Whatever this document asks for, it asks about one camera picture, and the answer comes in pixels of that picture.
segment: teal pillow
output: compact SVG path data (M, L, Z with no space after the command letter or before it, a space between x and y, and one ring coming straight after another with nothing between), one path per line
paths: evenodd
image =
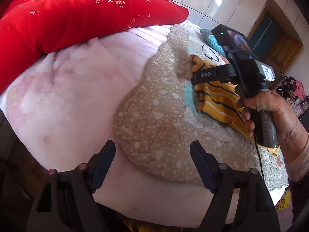
M211 30L200 29L200 33L202 34L204 41L207 43L207 45L209 45L209 47L213 48L216 52L226 58L222 46L218 44L217 39L214 37L214 34L211 33Z

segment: red pillow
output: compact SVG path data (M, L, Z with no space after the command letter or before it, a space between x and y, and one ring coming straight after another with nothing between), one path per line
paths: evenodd
M188 15L170 0L13 0L0 21L0 94L42 53Z

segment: yellow towel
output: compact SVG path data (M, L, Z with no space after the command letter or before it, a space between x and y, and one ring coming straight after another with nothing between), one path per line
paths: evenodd
M197 55L190 55L195 65L191 72L196 72L202 67L207 69L214 67L209 61L200 59ZM219 81L207 82L194 86L194 90L199 92L198 112L213 117L214 119L226 123L228 126L248 137L248 130L241 117L242 108L237 108L236 103L239 96L235 92L236 85L231 83L220 83ZM266 148L275 155L279 154L278 148Z

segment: hand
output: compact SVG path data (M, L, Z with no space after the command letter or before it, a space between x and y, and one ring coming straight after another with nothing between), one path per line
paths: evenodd
M308 141L308 134L284 98L270 90L261 92L254 98L245 99L244 104L241 101L237 102L237 107L244 106L272 112L285 162L293 161L302 153ZM250 120L250 113L243 109L241 116L248 128L249 136L252 137L255 123Z

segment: screw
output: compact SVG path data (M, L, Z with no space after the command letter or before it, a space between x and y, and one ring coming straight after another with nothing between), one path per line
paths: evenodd
M86 163L82 163L82 164L79 164L78 165L78 169L79 170L84 170L84 169L86 169L87 168L87 164Z
M222 169L222 170L225 170L225 169L228 168L228 166L227 166L227 164L225 164L225 163L220 163L220 164L219 164L219 168Z
M258 174L259 173L256 168L251 168L250 170L251 170L251 173L253 173L253 174Z
M52 169L48 170L48 174L49 175L53 175L54 173L56 173L56 169L55 168L52 168Z

